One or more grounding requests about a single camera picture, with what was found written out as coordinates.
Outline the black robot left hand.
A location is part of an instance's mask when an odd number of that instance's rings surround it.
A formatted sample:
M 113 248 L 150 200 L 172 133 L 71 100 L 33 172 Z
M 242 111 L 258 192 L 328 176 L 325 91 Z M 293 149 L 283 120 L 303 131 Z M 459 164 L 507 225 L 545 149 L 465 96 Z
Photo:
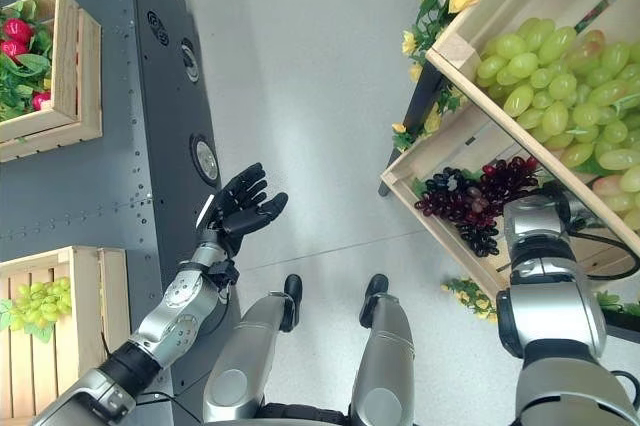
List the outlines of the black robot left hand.
M 210 195 L 196 220 L 201 240 L 215 243 L 234 258 L 243 238 L 275 221 L 288 202 L 285 192 L 268 199 L 267 185 L 262 164 L 255 163 Z

